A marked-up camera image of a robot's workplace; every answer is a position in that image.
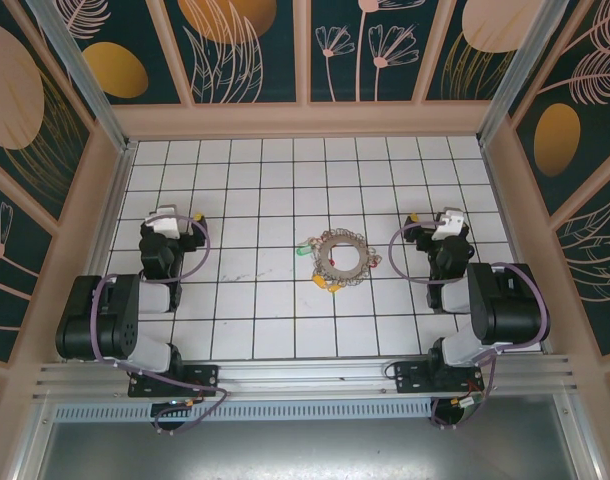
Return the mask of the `black round base housing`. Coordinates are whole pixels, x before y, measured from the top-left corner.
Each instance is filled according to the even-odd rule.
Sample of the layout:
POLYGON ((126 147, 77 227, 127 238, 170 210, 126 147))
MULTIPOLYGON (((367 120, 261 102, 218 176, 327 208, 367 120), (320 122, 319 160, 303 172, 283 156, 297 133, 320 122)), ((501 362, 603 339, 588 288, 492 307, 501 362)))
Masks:
POLYGON ((471 417, 474 411, 474 406, 461 407, 449 399, 433 399, 429 420, 433 426, 441 430, 452 430, 471 417))
POLYGON ((192 411, 196 398, 184 401, 170 401, 166 403, 154 403, 151 407, 151 425, 158 434, 168 432, 172 434, 184 424, 192 411))

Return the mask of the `grey metal sheet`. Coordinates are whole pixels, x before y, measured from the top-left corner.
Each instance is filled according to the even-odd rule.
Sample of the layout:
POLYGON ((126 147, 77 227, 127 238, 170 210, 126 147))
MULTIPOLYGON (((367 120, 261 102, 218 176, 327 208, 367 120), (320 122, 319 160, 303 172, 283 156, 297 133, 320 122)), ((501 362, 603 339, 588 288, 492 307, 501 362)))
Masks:
POLYGON ((40 480, 577 480, 556 432, 519 441, 424 419, 59 424, 40 480))

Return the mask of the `wall panel with pink flowers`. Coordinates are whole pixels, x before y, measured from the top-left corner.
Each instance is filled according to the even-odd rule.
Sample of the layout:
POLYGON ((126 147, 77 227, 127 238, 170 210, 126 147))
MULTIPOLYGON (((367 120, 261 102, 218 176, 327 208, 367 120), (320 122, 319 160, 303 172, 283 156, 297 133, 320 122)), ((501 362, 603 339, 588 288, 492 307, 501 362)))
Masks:
POLYGON ((409 101, 439 0, 311 0, 312 102, 409 101))

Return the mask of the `wall panel with pink leaf lines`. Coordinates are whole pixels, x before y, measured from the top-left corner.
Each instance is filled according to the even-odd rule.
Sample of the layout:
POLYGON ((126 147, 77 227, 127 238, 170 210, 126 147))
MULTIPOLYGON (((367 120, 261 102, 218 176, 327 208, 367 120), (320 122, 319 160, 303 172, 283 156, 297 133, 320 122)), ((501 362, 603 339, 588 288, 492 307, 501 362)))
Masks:
POLYGON ((610 355, 610 180, 557 230, 598 350, 610 355))

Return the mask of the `wall panel with flower outline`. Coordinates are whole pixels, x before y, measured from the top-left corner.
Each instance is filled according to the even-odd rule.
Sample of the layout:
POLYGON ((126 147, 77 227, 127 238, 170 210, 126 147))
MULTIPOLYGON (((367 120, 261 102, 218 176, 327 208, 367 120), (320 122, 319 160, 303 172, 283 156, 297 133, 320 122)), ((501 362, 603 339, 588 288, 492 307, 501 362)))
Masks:
POLYGON ((13 355, 51 242, 51 233, 0 189, 0 363, 13 355))

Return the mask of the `aluminium corner post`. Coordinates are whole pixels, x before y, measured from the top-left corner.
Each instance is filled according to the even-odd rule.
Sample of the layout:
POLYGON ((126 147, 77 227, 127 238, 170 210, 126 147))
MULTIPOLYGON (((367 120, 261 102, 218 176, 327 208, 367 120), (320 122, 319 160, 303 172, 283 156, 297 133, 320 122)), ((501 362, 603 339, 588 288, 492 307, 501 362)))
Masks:
POLYGON ((579 1, 543 0, 541 2, 476 133, 478 145, 482 150, 494 138, 521 89, 528 83, 530 75, 536 69, 538 61, 544 56, 544 51, 556 29, 560 25, 566 24, 564 17, 569 10, 570 3, 574 4, 572 7, 572 11, 574 11, 579 1))
POLYGON ((128 139, 124 135, 105 93, 96 81, 80 48, 61 20, 57 7, 51 0, 26 1, 112 144, 121 154, 125 153, 128 147, 128 139))

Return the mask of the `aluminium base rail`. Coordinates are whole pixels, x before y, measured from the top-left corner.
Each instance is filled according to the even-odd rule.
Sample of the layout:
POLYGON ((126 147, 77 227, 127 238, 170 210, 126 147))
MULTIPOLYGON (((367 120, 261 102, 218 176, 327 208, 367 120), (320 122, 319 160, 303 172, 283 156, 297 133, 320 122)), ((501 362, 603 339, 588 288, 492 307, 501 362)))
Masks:
MULTIPOLYGON (((391 358, 223 361, 218 385, 237 400, 392 398, 395 383, 384 376, 391 358)), ((35 401, 126 401, 129 377, 98 363, 54 363, 40 368, 31 387, 35 401)), ((571 394, 577 391, 571 363, 562 355, 519 353, 496 363, 496 396, 571 394)))

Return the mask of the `wall panel with leaf outlines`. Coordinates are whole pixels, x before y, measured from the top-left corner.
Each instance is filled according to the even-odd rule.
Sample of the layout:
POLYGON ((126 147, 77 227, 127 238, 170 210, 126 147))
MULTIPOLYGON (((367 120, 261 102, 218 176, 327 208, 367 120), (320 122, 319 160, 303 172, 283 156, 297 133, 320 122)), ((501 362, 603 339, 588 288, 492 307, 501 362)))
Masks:
POLYGON ((164 0, 200 104, 296 100, 293 0, 164 0))

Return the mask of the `wall panel gold oval, feather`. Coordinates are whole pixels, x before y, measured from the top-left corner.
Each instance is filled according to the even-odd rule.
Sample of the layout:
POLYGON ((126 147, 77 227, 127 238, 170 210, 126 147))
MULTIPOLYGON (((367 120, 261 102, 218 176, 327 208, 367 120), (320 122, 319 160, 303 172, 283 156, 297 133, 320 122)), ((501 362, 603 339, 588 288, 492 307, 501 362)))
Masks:
POLYGON ((610 0, 592 0, 516 127, 552 214, 610 157, 610 0))

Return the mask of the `wall panel with gold oval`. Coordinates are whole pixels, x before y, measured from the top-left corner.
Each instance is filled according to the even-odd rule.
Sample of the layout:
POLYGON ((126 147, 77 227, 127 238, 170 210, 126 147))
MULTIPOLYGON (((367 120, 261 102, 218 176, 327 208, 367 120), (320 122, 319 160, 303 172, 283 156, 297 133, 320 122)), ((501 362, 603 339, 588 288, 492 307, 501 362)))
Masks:
POLYGON ((112 105, 180 102, 145 0, 54 0, 112 105))

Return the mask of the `wall panel beige circle, gold leaves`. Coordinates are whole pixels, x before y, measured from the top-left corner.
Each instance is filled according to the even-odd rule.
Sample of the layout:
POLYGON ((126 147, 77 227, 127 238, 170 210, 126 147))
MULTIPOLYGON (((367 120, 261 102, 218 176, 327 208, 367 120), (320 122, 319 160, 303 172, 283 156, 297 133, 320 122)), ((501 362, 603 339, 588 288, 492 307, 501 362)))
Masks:
POLYGON ((541 4, 542 0, 455 0, 426 99, 492 99, 541 4))

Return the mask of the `wall panel large beige circle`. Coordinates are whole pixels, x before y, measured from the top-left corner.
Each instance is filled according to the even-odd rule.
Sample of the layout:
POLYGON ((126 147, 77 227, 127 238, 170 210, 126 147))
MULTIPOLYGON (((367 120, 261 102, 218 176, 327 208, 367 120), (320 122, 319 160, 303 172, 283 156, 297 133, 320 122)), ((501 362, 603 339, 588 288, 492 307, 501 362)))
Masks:
POLYGON ((0 169, 59 219, 90 136, 0 0, 0 169))

